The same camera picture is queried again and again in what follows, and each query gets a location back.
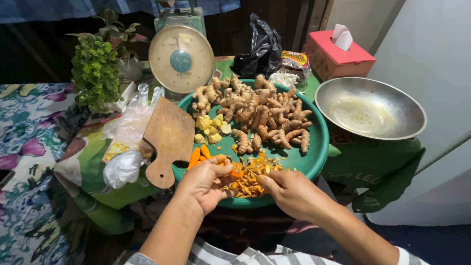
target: leafy herb bunch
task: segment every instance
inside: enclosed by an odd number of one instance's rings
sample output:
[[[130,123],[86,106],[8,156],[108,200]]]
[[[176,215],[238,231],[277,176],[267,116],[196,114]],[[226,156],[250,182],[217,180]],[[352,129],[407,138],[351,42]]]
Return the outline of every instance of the leafy herb bunch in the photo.
[[[90,33],[81,33],[72,59],[72,82],[79,106],[92,112],[108,113],[107,103],[121,98],[118,52],[109,42]]]

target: cutting board handle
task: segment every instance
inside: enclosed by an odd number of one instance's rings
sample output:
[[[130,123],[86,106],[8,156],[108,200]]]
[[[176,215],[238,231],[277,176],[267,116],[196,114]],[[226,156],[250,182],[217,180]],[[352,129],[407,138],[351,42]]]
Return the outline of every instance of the cutting board handle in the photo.
[[[146,169],[147,179],[161,189],[170,188],[175,182],[171,161],[159,161],[157,157]]]

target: tissue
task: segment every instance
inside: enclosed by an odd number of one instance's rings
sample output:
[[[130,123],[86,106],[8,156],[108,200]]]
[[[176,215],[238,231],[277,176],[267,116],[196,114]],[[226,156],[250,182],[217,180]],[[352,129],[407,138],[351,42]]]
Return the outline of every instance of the tissue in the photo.
[[[332,34],[332,42],[340,49],[348,51],[353,42],[349,29],[344,25],[335,24]]]

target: pink tissue box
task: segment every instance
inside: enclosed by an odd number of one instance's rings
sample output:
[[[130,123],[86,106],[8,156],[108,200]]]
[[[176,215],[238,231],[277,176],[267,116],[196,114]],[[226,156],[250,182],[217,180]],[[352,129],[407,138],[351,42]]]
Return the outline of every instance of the pink tissue box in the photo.
[[[348,51],[338,48],[331,40],[332,33],[333,30],[309,33],[306,53],[311,68],[323,81],[346,76],[366,77],[376,59],[354,42]]]

